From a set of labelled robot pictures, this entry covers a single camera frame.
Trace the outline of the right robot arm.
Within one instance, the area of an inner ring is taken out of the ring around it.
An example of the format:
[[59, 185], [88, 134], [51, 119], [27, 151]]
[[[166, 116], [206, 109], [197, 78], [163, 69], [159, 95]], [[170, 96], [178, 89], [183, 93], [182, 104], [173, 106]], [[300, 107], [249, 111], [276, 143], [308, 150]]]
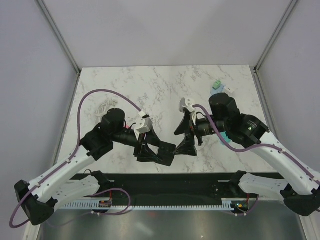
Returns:
[[233, 196], [246, 193], [269, 197], [303, 217], [319, 212], [319, 172], [297, 159], [261, 120], [241, 113], [233, 97], [217, 93], [208, 102], [211, 113], [190, 98], [180, 100], [179, 111], [184, 117], [174, 134], [184, 135], [184, 139], [175, 149], [175, 155], [197, 156], [195, 141], [202, 145], [203, 137], [217, 135], [231, 151], [253, 152], [282, 177], [260, 177], [239, 170], [229, 181]]

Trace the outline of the white cube adapter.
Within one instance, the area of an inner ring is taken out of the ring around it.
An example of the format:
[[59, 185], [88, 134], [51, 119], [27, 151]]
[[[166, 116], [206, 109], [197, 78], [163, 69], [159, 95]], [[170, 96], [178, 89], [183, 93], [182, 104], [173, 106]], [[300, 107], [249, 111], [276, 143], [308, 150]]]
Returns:
[[232, 95], [235, 92], [235, 90], [232, 87], [228, 87], [228, 86], [224, 87], [224, 91], [229, 95]]

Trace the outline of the blue round power strip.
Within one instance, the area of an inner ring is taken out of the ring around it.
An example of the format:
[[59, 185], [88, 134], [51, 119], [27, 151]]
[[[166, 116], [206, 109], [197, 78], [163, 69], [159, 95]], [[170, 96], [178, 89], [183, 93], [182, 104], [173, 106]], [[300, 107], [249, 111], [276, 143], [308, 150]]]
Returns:
[[222, 93], [222, 92], [224, 91], [224, 88], [225, 88], [224, 85], [219, 86], [217, 89], [214, 89], [214, 88], [212, 87], [211, 90], [210, 90], [210, 95], [213, 96], [213, 95]]

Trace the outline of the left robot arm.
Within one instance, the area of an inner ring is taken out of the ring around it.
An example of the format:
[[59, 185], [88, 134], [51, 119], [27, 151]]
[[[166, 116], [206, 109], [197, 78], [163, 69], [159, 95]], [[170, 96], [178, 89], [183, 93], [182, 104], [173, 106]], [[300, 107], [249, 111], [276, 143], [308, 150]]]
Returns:
[[125, 112], [110, 109], [93, 130], [78, 138], [75, 150], [69, 157], [37, 178], [20, 180], [14, 185], [18, 206], [28, 222], [37, 226], [46, 222], [56, 210], [86, 196], [106, 196], [110, 191], [107, 178], [95, 171], [77, 182], [68, 183], [80, 170], [100, 160], [113, 150], [115, 143], [133, 147], [133, 155], [142, 163], [154, 162], [170, 166], [175, 145], [168, 144], [156, 135], [149, 115], [140, 112], [134, 129], [125, 126]]

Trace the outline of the green plug adapter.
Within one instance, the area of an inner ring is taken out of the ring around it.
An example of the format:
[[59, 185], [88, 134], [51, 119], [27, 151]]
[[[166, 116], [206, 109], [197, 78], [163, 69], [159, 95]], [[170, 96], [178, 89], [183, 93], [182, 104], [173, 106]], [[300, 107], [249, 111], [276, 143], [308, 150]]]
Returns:
[[222, 84], [221, 80], [216, 80], [216, 81], [213, 83], [212, 88], [213, 88], [214, 90], [217, 90], [217, 89], [220, 88], [221, 84]]

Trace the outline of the black cube socket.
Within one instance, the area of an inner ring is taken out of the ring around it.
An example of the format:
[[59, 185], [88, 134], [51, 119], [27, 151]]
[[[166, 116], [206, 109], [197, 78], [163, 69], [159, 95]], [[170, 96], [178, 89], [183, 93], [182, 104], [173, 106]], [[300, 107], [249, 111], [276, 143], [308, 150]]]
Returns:
[[175, 144], [161, 141], [158, 147], [158, 152], [157, 152], [158, 160], [156, 161], [156, 163], [163, 166], [170, 167], [175, 158], [175, 154], [174, 154], [175, 149], [176, 149]]

